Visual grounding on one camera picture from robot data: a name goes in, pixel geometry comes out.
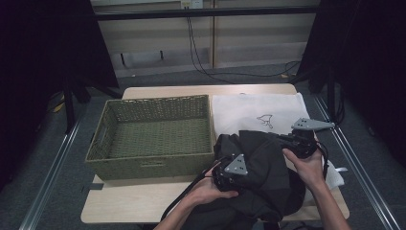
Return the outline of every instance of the metal rail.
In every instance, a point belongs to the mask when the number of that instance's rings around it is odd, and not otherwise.
[[[23,222],[20,225],[20,230],[34,230],[38,224],[42,212],[44,211],[45,205],[51,195],[51,191],[54,188],[57,177],[59,175],[60,169],[62,168],[63,162],[71,148],[75,137],[79,130],[80,122],[83,118],[84,112],[86,110],[86,105],[83,106],[79,113],[79,118],[75,123],[71,131],[65,134],[65,138],[62,141],[62,144],[59,148],[59,151],[56,154],[56,158],[48,171],[47,176],[42,183],[41,188],[39,189],[38,194],[35,197],[34,202],[32,203],[29,211],[23,219]]]
[[[320,111],[322,112],[324,118],[326,120],[330,120],[327,113],[327,105],[325,101],[321,99],[319,96],[315,96],[314,99]],[[349,162],[355,176],[357,177],[361,187],[363,188],[365,194],[367,195],[367,198],[370,200],[373,209],[378,214],[383,225],[385,226],[385,229],[388,230],[401,229],[395,219],[394,214],[392,213],[392,210],[390,209],[390,207],[388,206],[382,195],[378,192],[376,187],[373,185],[370,177],[368,176],[367,172],[365,171],[364,167],[362,166],[361,162],[356,156],[346,136],[341,131],[341,128],[336,126],[331,129],[331,132],[335,140],[337,141],[338,145],[340,146],[342,152],[344,153],[344,156]]]
[[[330,13],[343,10],[347,5],[338,6],[293,6],[293,7],[263,7],[263,8],[224,8],[224,9],[188,9],[168,11],[112,11],[95,12],[94,14],[47,15],[42,18],[62,18],[65,20],[131,20],[152,18],[177,18],[177,17],[207,17],[207,16],[241,16],[241,15],[266,15],[266,14],[296,14],[296,13]]]

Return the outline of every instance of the wall outlet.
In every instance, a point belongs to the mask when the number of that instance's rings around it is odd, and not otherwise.
[[[180,1],[180,9],[191,9],[192,8],[192,2],[191,0],[181,0]]]
[[[191,0],[192,9],[203,9],[203,0]]]

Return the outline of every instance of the wicker basket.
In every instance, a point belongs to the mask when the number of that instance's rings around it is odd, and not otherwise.
[[[198,174],[213,162],[207,95],[107,101],[85,159],[103,180]]]

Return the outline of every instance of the black garment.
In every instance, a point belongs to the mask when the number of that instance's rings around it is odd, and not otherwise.
[[[305,197],[305,184],[286,167],[274,133],[240,131],[239,136],[219,136],[215,158],[244,154],[248,174],[237,176],[239,195],[197,206],[182,229],[252,229],[257,219],[279,222],[298,211]]]

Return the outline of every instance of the electrical cord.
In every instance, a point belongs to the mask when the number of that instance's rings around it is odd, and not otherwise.
[[[282,74],[288,73],[289,70],[293,69],[295,66],[297,66],[297,65],[300,63],[300,61],[298,61],[298,60],[289,61],[289,62],[287,62],[287,63],[284,65],[284,71],[282,71],[282,72],[280,72],[280,73],[278,73],[278,74],[273,74],[273,75],[256,75],[256,74],[247,74],[247,73],[224,73],[224,72],[222,72],[222,73],[208,73],[208,72],[203,68],[203,66],[202,66],[202,64],[201,64],[201,61],[200,61],[200,58],[199,58],[199,55],[198,55],[198,53],[197,53],[196,44],[195,44],[195,41],[194,41],[193,27],[192,27],[191,19],[190,19],[189,17],[187,17],[187,20],[188,20],[189,40],[190,40],[190,49],[191,49],[191,57],[192,57],[193,66],[194,66],[194,68],[195,68],[199,73],[204,74],[204,75],[208,76],[208,77],[211,78],[211,79],[214,79],[214,80],[217,80],[217,81],[224,81],[224,82],[227,82],[227,83],[234,84],[233,82],[230,82],[230,81],[227,81],[227,80],[217,79],[217,78],[214,78],[213,76],[215,76],[215,75],[238,75],[238,76],[249,76],[249,77],[257,77],[257,78],[276,77],[276,76],[280,76],[280,75],[282,75]],[[192,46],[193,46],[193,48],[194,48],[194,52],[195,52],[195,55],[196,55],[196,57],[197,57],[197,61],[198,61],[198,63],[199,63],[199,66],[200,66],[201,70],[200,70],[199,68],[197,68],[197,66],[196,66],[196,64],[195,64],[195,62],[194,62]],[[295,64],[293,64],[292,66],[290,66],[289,68],[287,68],[287,65],[289,65],[289,64],[291,64],[291,63],[295,63]]]
[[[194,187],[194,185],[196,185],[200,180],[204,179],[205,177],[211,177],[211,176],[206,176],[206,173],[211,170],[214,166],[216,166],[219,162],[221,162],[222,160],[224,160],[226,157],[221,157],[218,160],[215,160],[214,163],[212,164],[211,167],[209,167],[208,169],[204,170],[201,174],[199,174],[194,180],[193,182],[182,192],[182,194],[180,194],[169,206],[168,208],[165,210],[164,214],[161,216],[161,221],[164,220],[164,218],[167,217],[168,213],[170,212],[170,210],[173,209],[173,207],[176,206],[177,203],[179,203],[180,200],[183,199],[183,197],[185,197]]]

